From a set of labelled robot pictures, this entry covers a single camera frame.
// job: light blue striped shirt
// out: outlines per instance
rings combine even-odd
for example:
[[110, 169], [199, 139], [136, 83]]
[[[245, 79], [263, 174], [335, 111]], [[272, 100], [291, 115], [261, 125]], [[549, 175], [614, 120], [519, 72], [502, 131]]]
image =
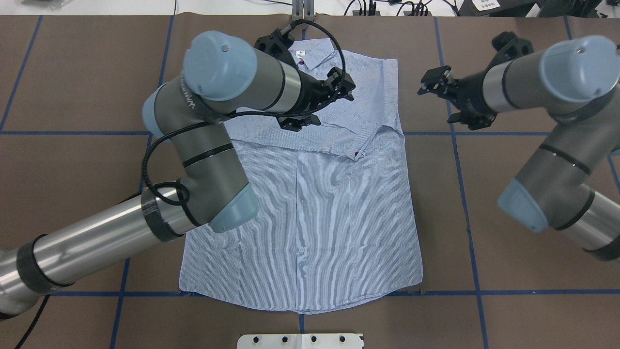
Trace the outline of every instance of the light blue striped shirt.
[[[328, 39], [291, 47], [324, 79], [340, 58]], [[345, 51], [356, 89], [318, 112], [321, 126], [281, 130], [248, 116], [225, 123], [260, 212], [216, 234], [187, 234], [179, 287], [263, 310], [315, 314], [422, 281], [422, 257], [397, 111], [397, 61]]]

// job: black cable on table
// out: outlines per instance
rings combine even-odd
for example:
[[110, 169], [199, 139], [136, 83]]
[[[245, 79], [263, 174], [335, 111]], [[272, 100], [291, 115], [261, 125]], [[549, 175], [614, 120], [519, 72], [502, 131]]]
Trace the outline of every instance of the black cable on table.
[[26, 342], [26, 339], [28, 339], [28, 336], [30, 336], [30, 333], [35, 328], [35, 325], [37, 324], [37, 321], [41, 317], [41, 314], [43, 313], [43, 310], [45, 309], [45, 304], [47, 304], [47, 301], [49, 299], [50, 299], [50, 295], [46, 294], [45, 297], [43, 298], [43, 302], [41, 302], [41, 306], [39, 307], [39, 310], [37, 311], [37, 314], [35, 315], [35, 318], [32, 319], [32, 322], [30, 323], [30, 326], [28, 327], [28, 329], [24, 333], [24, 336], [19, 341], [19, 343], [15, 346], [15, 349], [19, 349], [19, 348], [22, 347], [22, 345], [24, 345], [24, 343]]
[[351, 8], [351, 5], [353, 5], [353, 3], [355, 2], [355, 0], [351, 0], [351, 2], [349, 3], [349, 5], [347, 6], [346, 10], [345, 10], [345, 14], [343, 14], [343, 16], [347, 15], [348, 10]]
[[450, 8], [452, 8], [452, 11], [454, 11], [454, 14], [456, 15], [456, 17], [459, 17], [459, 16], [460, 16], [460, 14], [459, 14], [459, 8], [458, 8], [458, 7], [456, 7], [456, 0], [454, 0], [454, 5], [452, 5], [452, 3], [451, 3], [451, 2], [449, 2], [448, 0], [442, 0], [442, 1], [443, 1], [443, 2], [445, 2], [445, 3], [447, 3], [447, 4], [450, 6]]
[[262, 1], [272, 2], [274, 4], [289, 5], [289, 6], [293, 5], [293, 4], [289, 4], [288, 2], [282, 2], [282, 1], [277, 1], [277, 0], [262, 0]]
[[415, 4], [413, 1], [405, 1], [402, 3], [401, 7], [398, 9], [398, 12], [396, 13], [396, 15], [398, 16], [399, 14], [401, 14], [401, 10], [403, 7], [405, 7], [406, 4], [410, 4], [411, 5], [411, 12], [414, 11], [415, 9]]

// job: black cable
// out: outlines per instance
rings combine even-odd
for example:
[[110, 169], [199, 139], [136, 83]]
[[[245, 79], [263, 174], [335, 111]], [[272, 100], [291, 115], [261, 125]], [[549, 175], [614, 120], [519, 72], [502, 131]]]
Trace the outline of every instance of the black cable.
[[583, 7], [582, 7], [582, 10], [580, 11], [579, 17], [584, 17], [585, 9], [587, 9], [587, 8], [588, 8], [588, 0], [585, 0], [583, 2]]
[[133, 199], [134, 197], [138, 197], [138, 196], [140, 196], [140, 194], [142, 194], [142, 192], [138, 191], [137, 193], [134, 193], [134, 194], [128, 196], [125, 200], [119, 202], [117, 205], [122, 204], [125, 201], [129, 201], [129, 200]]
[[343, 16], [347, 15], [348, 10], [351, 8], [351, 5], [353, 5], [353, 3], [355, 2], [355, 0], [351, 0], [351, 2], [349, 3], [349, 5], [347, 6], [346, 10], [345, 10], [345, 14]]
[[428, 0], [428, 2], [426, 2], [426, 3], [424, 4], [424, 8], [425, 8], [425, 10], [424, 10], [424, 15], [425, 15], [425, 16], [428, 16], [428, 4], [430, 4], [430, 2], [431, 2], [431, 1], [433, 1], [433, 0]]
[[24, 333], [24, 336], [22, 337], [22, 339], [15, 346], [15, 349], [19, 349], [19, 348], [22, 347], [22, 345], [24, 345], [24, 343], [26, 342], [26, 339], [28, 339], [28, 336], [30, 335], [32, 330], [35, 328], [35, 325], [37, 324], [37, 321], [38, 321], [39, 317], [41, 317], [41, 314], [43, 313], [43, 309], [45, 308], [45, 304], [47, 304], [47, 301], [49, 299], [50, 299], [50, 295], [46, 294], [45, 297], [43, 298], [43, 302], [41, 302], [41, 306], [39, 307], [39, 310], [37, 311], [37, 314], [35, 315], [35, 318], [32, 319], [32, 322], [30, 323], [30, 327], [28, 327], [28, 329]]
[[401, 10], [402, 10], [403, 7], [405, 7], [406, 4], [410, 4], [411, 5], [411, 12], [414, 11], [415, 4], [413, 3], [413, 1], [405, 1], [405, 2], [402, 3], [401, 7], [398, 9], [398, 12], [396, 13], [397, 16], [399, 14], [401, 14]]
[[412, 11], [409, 15], [410, 16], [421, 16], [422, 11], [423, 11], [422, 1], [419, 1], [417, 4], [415, 4], [415, 10]]
[[456, 17], [460, 17], [461, 15], [459, 14], [459, 8], [456, 7], [456, 0], [454, 0], [454, 5], [452, 5], [451, 2], [449, 2], [448, 0], [442, 0], [443, 2], [447, 3], [450, 8], [452, 8], [452, 11], [454, 11], [454, 14], [456, 15]]
[[288, 2], [282, 2], [282, 1], [276, 1], [276, 0], [263, 0], [263, 1], [272, 2], [274, 4], [283, 4], [283, 5], [289, 5], [289, 6], [293, 5], [293, 4], [289, 4]]
[[[319, 29], [321, 32], [323, 32], [325, 35], [327, 35], [327, 37], [334, 43], [334, 46], [336, 47], [336, 50], [338, 51], [338, 54], [340, 55], [340, 61], [342, 62], [342, 76], [340, 77], [340, 79], [338, 80], [338, 82], [336, 83], [336, 86], [334, 88], [334, 95], [327, 100], [326, 102], [324, 102], [323, 104], [318, 105], [315, 109], [311, 110], [311, 111], [307, 111], [307, 112], [300, 112], [300, 113], [293, 113], [293, 114], [276, 114], [276, 113], [272, 113], [272, 112], [257, 112], [257, 111], [247, 111], [247, 112], [237, 112], [237, 113], [233, 113], [233, 114], [228, 114], [227, 116], [230, 118], [233, 117], [238, 117], [238, 116], [245, 116], [245, 115], [260, 115], [260, 116], [274, 116], [274, 117], [298, 117], [298, 116], [307, 116], [309, 114], [313, 114], [317, 111], [322, 110], [323, 108], [327, 107], [329, 104], [331, 104], [332, 102], [334, 102], [336, 100], [336, 98], [338, 97], [338, 91], [340, 91], [340, 87], [342, 86], [342, 79], [344, 76], [347, 75], [347, 65], [345, 63], [345, 55], [342, 52], [342, 49], [340, 48], [340, 44], [338, 43], [338, 41], [336, 41], [336, 38], [325, 28], [323, 28], [322, 26], [320, 26], [319, 24], [316, 24], [310, 20], [307, 19], [298, 19], [293, 21], [290, 24], [291, 29], [293, 30], [296, 26], [300, 25], [300, 24], [307, 24], [310, 25], [311, 27], [315, 27], [316, 29]], [[163, 142], [165, 142], [166, 140], [169, 140], [172, 137], [178, 136], [180, 134], [184, 134], [188, 131], [191, 130], [195, 130], [195, 129], [199, 129], [200, 127], [205, 127], [205, 126], [209, 126], [212, 125], [209, 122], [199, 122], [197, 124], [193, 124], [191, 126], [188, 127], [184, 127], [182, 129], [176, 130], [174, 132], [171, 132], [159, 139], [157, 139], [150, 147], [149, 149], [146, 151], [146, 154], [144, 154], [144, 158], [142, 160], [142, 178], [144, 181], [144, 185], [146, 185], [147, 188], [149, 188], [149, 190], [155, 195], [157, 196], [161, 201], [165, 202], [168, 205], [173, 205], [173, 206], [181, 206], [184, 205], [185, 203], [187, 203], [189, 201], [190, 198], [190, 192], [187, 189], [186, 186], [184, 186], [181, 183], [178, 182], [165, 182], [165, 183], [159, 183], [159, 184], [153, 184], [151, 182], [151, 179], [149, 178], [149, 173], [148, 173], [148, 163], [149, 163], [149, 159], [151, 158], [151, 155], [153, 154], [153, 152], [155, 151], [155, 149]], [[167, 197], [163, 196], [160, 192], [159, 192], [159, 188], [176, 188], [176, 190], [181, 191], [181, 193], [179, 194], [179, 197], [181, 197], [181, 200], [171, 200], [168, 199]]]

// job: silver metal tube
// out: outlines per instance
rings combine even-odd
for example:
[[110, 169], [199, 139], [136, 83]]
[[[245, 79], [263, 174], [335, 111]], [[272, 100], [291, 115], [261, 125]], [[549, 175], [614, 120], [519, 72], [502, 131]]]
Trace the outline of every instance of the silver metal tube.
[[484, 101], [495, 112], [509, 112], [516, 108], [507, 100], [503, 90], [503, 76], [510, 62], [496, 65], [484, 76], [482, 94]]
[[[586, 250], [609, 245], [620, 234], [620, 206], [596, 193], [584, 215], [572, 226], [560, 232]], [[613, 260], [620, 266], [620, 258]]]
[[292, 66], [284, 62], [280, 62], [280, 65], [284, 71], [284, 87], [278, 102], [274, 104], [273, 107], [267, 109], [269, 112], [282, 113], [289, 111], [299, 99], [299, 92], [301, 91], [299, 73]]
[[[193, 227], [179, 218], [185, 214], [180, 206], [167, 207], [165, 212], [175, 217], [169, 224], [177, 233]], [[41, 238], [34, 255], [45, 276], [58, 284], [71, 284], [160, 243], [144, 220], [141, 198], [136, 197]]]
[[21, 314], [41, 295], [30, 290], [17, 272], [17, 250], [0, 250], [0, 313]]

